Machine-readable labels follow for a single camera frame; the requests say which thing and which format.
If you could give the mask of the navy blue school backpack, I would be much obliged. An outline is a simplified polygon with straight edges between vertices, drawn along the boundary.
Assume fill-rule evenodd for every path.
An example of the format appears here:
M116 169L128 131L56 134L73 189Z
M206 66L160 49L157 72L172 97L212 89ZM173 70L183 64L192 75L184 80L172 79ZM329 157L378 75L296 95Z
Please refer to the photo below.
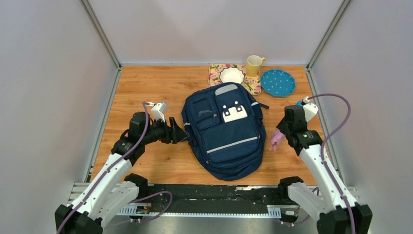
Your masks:
M266 141L262 108L267 106L234 82L186 98L181 114L189 146L215 178L238 180L260 167Z

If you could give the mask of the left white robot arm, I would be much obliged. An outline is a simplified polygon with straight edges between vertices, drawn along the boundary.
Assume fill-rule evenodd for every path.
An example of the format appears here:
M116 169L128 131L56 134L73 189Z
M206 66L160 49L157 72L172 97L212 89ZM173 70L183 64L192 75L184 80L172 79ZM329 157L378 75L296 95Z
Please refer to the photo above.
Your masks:
M173 117L165 122L151 119L148 112L134 113L98 175L70 205L60 205L55 211L56 232L103 233L128 203L148 199L148 181L137 174L126 174L145 152L145 146L157 141L177 144L188 137Z

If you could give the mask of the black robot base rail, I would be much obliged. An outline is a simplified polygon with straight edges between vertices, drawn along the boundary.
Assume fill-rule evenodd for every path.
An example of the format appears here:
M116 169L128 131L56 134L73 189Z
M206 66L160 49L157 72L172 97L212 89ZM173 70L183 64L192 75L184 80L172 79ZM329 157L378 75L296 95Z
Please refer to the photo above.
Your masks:
M155 196L126 205L119 215L135 217L224 217L297 220L300 206L277 186L150 184Z

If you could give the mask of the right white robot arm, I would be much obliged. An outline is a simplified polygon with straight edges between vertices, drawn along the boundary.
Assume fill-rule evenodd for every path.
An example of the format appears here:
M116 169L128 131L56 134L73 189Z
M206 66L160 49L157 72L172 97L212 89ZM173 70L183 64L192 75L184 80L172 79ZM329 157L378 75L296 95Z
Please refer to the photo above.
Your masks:
M315 220L319 234L367 234L372 210L349 192L327 157L319 133L307 128L307 116L317 111L312 103L287 106L277 128L310 170L321 196L310 191L301 178L293 176L280 180L278 198L283 204L295 202L304 209Z

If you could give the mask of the pink cartoon pencil case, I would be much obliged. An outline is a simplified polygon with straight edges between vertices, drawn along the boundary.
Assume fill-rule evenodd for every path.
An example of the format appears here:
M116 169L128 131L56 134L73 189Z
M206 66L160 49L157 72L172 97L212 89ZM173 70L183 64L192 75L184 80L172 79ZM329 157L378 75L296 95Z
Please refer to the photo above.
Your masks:
M285 139L285 134L283 134L280 129L276 128L271 135L270 143L271 146L269 148L270 151L277 151L279 145Z

